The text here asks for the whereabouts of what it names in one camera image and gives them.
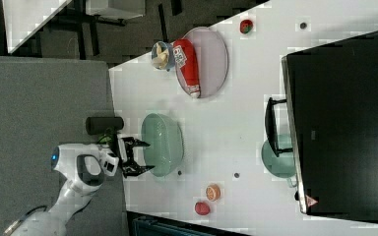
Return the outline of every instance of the green plate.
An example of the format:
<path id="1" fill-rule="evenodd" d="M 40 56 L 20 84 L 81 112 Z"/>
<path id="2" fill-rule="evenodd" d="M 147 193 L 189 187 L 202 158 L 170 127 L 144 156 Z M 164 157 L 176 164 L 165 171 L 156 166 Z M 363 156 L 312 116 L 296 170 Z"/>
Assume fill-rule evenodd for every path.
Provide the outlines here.
<path id="1" fill-rule="evenodd" d="M 155 168 L 150 171 L 157 177 L 171 173 L 182 161 L 182 133 L 177 122 L 161 114 L 150 114 L 143 121 L 142 140 L 145 147 L 146 165 Z"/>

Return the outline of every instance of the red fruit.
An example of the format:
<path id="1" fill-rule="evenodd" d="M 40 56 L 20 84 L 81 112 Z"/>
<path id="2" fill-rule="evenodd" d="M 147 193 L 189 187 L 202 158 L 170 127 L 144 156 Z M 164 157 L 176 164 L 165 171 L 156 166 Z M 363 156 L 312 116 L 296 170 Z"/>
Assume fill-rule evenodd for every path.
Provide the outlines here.
<path id="1" fill-rule="evenodd" d="M 244 20 L 240 23 L 240 31 L 242 33 L 247 33 L 249 32 L 250 30 L 253 29 L 253 22 L 250 21 L 250 20 Z"/>
<path id="2" fill-rule="evenodd" d="M 206 203 L 198 202 L 195 204 L 195 211 L 200 215 L 207 215 L 211 210 Z"/>

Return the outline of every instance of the black cylinder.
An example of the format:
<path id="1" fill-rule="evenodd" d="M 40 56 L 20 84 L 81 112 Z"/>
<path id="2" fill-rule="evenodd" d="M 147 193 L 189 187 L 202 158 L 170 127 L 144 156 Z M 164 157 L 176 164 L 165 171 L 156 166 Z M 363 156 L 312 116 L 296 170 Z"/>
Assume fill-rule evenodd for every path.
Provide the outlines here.
<path id="1" fill-rule="evenodd" d="M 104 134 L 106 129 L 113 127 L 115 131 L 124 128 L 124 120 L 121 117 L 88 117 L 86 119 L 86 131 L 88 135 Z"/>

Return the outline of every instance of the ketchup bottle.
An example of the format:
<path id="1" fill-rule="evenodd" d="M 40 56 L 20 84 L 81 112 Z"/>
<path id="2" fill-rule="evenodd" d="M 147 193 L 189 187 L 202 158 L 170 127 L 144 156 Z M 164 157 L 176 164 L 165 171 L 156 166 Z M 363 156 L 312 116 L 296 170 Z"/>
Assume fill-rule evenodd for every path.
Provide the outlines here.
<path id="1" fill-rule="evenodd" d="M 201 95 L 201 90 L 199 86 L 199 70 L 195 47 L 188 39 L 177 39 L 173 43 L 173 55 L 177 67 L 185 78 L 190 95 L 193 98 L 198 98 Z"/>

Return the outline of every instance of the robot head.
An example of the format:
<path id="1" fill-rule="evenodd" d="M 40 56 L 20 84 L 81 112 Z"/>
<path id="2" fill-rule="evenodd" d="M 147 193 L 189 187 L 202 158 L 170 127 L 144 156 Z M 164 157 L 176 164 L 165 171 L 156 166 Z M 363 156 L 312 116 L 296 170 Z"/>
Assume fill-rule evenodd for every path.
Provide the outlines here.
<path id="1" fill-rule="evenodd" d="M 51 154 L 51 167 L 66 177 L 72 189 L 86 195 L 96 191 L 104 181 L 99 160 L 96 145 L 61 145 Z"/>

